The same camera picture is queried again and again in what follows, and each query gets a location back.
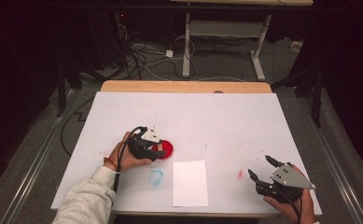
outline red object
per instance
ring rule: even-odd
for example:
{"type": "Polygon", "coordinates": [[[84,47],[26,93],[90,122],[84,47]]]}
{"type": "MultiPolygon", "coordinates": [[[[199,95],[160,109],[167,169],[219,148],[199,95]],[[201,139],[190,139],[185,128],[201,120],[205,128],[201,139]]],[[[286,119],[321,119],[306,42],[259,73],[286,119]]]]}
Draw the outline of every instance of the red object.
{"type": "MultiPolygon", "coordinates": [[[[169,157],[172,156],[172,154],[173,154],[173,145],[170,142],[168,142],[166,140],[162,140],[161,141],[161,148],[166,153],[164,154],[164,156],[159,157],[158,158],[159,160],[166,160],[166,159],[168,159],[169,157]]],[[[152,146],[152,151],[158,151],[158,145],[152,146]]]]}

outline human arm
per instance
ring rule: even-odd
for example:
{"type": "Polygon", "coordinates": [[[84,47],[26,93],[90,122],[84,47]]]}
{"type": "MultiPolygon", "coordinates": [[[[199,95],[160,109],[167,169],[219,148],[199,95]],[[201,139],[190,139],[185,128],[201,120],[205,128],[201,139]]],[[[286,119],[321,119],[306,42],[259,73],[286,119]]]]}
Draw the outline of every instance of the human arm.
{"type": "MultiPolygon", "coordinates": [[[[296,171],[302,174],[300,169],[295,165],[292,166],[296,171]]],[[[295,224],[298,222],[297,214],[295,213],[292,206],[288,203],[279,203],[274,198],[270,196],[265,196],[263,198],[265,202],[270,204],[273,208],[281,212],[289,223],[295,224]]],[[[301,197],[297,199],[294,204],[300,211],[300,200],[302,204],[302,211],[300,214],[300,224],[314,224],[316,223],[316,218],[314,215],[314,204],[312,196],[310,195],[310,191],[308,189],[304,189],[301,197]]]]}
{"type": "MultiPolygon", "coordinates": [[[[115,179],[115,168],[118,164],[118,151],[122,142],[126,141],[129,133],[119,142],[112,151],[115,165],[106,161],[103,166],[97,168],[92,177],[86,177],[76,182],[65,194],[53,223],[107,223],[112,202],[116,193],[113,188],[115,179]]],[[[149,159],[138,160],[125,147],[120,163],[121,172],[134,166],[148,165],[152,163],[149,159]]]]}

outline sheet of paper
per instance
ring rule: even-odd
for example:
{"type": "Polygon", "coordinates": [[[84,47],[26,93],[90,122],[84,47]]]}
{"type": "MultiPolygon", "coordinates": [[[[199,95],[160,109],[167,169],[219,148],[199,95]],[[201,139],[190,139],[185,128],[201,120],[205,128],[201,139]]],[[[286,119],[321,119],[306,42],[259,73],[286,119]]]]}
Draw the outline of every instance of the sheet of paper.
{"type": "Polygon", "coordinates": [[[173,206],[208,206],[204,161],[174,163],[173,206]]]}

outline hand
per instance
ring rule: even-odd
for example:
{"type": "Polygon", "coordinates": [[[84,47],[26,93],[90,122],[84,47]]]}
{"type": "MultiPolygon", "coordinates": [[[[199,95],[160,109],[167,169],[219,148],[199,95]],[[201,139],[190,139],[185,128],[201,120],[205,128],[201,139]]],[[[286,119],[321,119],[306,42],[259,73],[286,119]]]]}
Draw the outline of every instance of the hand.
{"type": "MultiPolygon", "coordinates": [[[[294,168],[297,172],[303,173],[300,171],[300,169],[292,165],[292,168],[294,168]]],[[[273,208],[277,209],[279,212],[281,212],[286,219],[288,219],[289,223],[297,223],[298,218],[297,214],[295,213],[292,206],[288,203],[279,203],[274,198],[270,196],[263,197],[263,200],[270,204],[273,208]]],[[[308,189],[304,189],[302,196],[297,199],[294,204],[300,211],[300,200],[302,200],[302,214],[300,215],[300,224],[313,224],[316,222],[315,216],[314,216],[314,205],[312,196],[310,195],[310,191],[308,189]]]]}
{"type": "MultiPolygon", "coordinates": [[[[128,136],[129,136],[129,132],[125,133],[122,141],[117,143],[114,150],[111,152],[111,155],[109,156],[109,158],[113,159],[115,164],[118,164],[118,151],[122,150],[122,148],[123,148],[122,143],[127,140],[128,136]]],[[[152,160],[150,160],[150,159],[141,159],[141,160],[136,159],[130,152],[129,147],[126,145],[125,151],[123,152],[122,160],[120,161],[120,170],[123,172],[123,171],[129,170],[130,168],[132,168],[134,166],[149,165],[151,163],[152,163],[152,160]]],[[[109,161],[105,162],[105,166],[114,171],[116,169],[116,167],[109,161]]]]}

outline person's left hand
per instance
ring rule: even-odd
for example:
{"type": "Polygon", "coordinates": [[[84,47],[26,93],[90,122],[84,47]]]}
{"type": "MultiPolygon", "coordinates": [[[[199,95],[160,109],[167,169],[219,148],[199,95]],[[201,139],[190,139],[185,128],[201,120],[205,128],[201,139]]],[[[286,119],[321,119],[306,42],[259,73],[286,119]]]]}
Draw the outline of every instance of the person's left hand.
{"type": "MultiPolygon", "coordinates": [[[[122,150],[123,148],[122,143],[127,140],[128,136],[129,132],[125,133],[122,141],[117,143],[114,150],[111,152],[111,155],[109,156],[109,158],[113,159],[115,164],[118,164],[118,152],[120,153],[120,150],[122,150]]],[[[120,170],[123,172],[135,166],[149,165],[151,163],[152,160],[150,159],[141,159],[141,160],[136,159],[130,152],[129,147],[126,145],[125,151],[123,152],[122,160],[120,161],[120,170]]],[[[116,167],[114,167],[114,165],[109,161],[105,162],[105,166],[114,171],[116,169],[116,167]]]]}

